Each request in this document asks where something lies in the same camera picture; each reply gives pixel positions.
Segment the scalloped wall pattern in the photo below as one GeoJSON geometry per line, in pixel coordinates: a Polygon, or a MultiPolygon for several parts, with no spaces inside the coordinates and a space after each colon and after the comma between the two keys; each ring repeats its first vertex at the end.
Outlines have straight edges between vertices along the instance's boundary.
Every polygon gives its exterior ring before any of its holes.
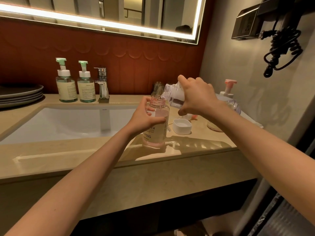
{"type": "Polygon", "coordinates": [[[196,78],[213,5],[207,0],[197,46],[0,19],[0,83],[37,83],[45,93],[58,93],[55,57],[67,58],[74,79],[81,70],[78,60],[89,62],[93,79],[93,67],[106,67],[110,94],[150,94],[156,81],[175,83],[180,74],[196,78]]]}

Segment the chrome faucet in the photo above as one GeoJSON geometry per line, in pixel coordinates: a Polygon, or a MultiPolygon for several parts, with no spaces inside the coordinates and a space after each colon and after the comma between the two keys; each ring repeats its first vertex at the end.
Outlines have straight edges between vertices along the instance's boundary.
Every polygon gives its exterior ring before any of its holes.
{"type": "Polygon", "coordinates": [[[98,76],[95,83],[100,85],[100,99],[109,99],[106,68],[94,67],[98,69],[98,76]]]}

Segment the left hand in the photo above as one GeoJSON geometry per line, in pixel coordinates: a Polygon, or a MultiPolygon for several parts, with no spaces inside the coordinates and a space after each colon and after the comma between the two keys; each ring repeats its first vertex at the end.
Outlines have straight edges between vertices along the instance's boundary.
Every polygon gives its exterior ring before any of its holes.
{"type": "Polygon", "coordinates": [[[146,96],[142,98],[130,121],[127,123],[126,127],[131,131],[132,135],[136,136],[148,130],[150,127],[166,121],[164,117],[151,117],[151,114],[147,113],[146,104],[150,99],[151,97],[146,96]]]}

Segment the right hand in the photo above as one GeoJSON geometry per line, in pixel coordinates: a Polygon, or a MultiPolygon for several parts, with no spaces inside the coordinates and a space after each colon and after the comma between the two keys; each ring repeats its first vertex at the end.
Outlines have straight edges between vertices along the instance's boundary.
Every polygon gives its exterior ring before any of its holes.
{"type": "Polygon", "coordinates": [[[180,116],[186,114],[208,115],[209,110],[223,106],[223,102],[215,96],[215,91],[211,84],[207,84],[201,78],[188,78],[183,75],[178,76],[178,81],[182,85],[185,102],[178,111],[180,116]]]}

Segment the sink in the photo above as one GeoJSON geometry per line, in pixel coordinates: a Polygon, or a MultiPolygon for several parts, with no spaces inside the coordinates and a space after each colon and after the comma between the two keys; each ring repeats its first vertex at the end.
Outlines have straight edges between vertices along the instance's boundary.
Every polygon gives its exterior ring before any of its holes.
{"type": "Polygon", "coordinates": [[[137,105],[47,107],[0,144],[113,136],[130,120],[137,105]]]}

